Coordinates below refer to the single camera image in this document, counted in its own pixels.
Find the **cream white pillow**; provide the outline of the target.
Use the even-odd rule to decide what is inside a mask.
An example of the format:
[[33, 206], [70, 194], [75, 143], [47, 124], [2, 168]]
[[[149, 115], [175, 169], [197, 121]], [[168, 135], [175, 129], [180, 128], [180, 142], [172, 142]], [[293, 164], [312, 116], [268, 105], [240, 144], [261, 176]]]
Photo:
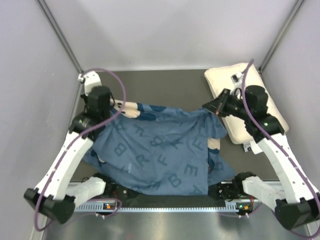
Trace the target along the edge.
[[238, 63], [210, 68], [204, 73], [213, 100], [205, 103], [203, 108], [222, 118], [234, 144], [246, 144], [255, 137], [263, 137], [248, 116], [242, 97], [245, 97], [254, 119], [270, 135], [289, 131], [288, 123], [270, 97], [256, 68], [251, 65], [244, 75], [246, 67], [246, 63]]

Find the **blue cartoon print pillowcase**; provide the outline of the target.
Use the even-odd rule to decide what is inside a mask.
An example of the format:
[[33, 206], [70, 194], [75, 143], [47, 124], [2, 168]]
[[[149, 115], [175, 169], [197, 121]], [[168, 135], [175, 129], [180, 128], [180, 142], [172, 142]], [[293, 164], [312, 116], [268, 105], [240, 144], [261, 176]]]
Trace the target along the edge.
[[121, 110], [83, 160], [117, 184], [146, 195], [206, 195], [235, 171], [220, 155], [227, 131], [200, 108], [114, 102]]

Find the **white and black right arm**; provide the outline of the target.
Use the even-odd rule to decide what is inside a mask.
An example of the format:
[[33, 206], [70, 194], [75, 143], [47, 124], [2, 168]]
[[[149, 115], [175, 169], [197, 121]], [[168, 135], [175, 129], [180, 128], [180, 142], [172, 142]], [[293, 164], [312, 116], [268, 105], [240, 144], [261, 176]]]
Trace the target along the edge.
[[268, 158], [281, 185], [277, 190], [252, 172], [234, 177], [233, 192], [239, 198], [253, 196], [268, 206], [286, 229], [316, 222], [320, 219], [320, 192], [303, 173], [291, 151], [279, 120], [268, 113], [268, 94], [262, 86], [248, 86], [242, 98], [224, 89], [203, 108], [218, 117], [234, 116], [244, 121], [246, 131]]

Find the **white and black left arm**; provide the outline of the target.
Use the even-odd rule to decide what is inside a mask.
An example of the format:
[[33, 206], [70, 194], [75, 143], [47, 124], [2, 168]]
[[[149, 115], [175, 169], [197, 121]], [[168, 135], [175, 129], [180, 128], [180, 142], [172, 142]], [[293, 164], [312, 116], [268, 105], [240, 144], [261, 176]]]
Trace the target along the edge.
[[73, 119], [53, 164], [36, 187], [24, 193], [24, 199], [36, 212], [64, 224], [81, 204], [96, 196], [106, 199], [113, 194], [113, 185], [101, 175], [69, 187], [79, 163], [105, 128], [104, 121], [111, 116], [111, 96], [106, 86], [96, 86], [81, 96], [84, 111]]

